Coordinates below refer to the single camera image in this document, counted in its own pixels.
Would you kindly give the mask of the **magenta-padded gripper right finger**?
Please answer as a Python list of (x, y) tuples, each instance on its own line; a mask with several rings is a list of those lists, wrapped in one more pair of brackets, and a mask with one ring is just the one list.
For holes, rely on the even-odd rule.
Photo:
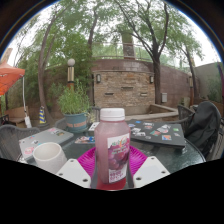
[(140, 188), (157, 181), (170, 172), (155, 157), (147, 157), (134, 146), (130, 147), (128, 185), (130, 188)]

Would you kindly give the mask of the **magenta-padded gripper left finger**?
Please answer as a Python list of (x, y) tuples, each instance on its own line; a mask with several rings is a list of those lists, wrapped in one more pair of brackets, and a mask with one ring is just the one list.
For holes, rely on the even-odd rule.
[(91, 148), (78, 159), (69, 159), (56, 175), (83, 188), (90, 188), (94, 171), (95, 149)]

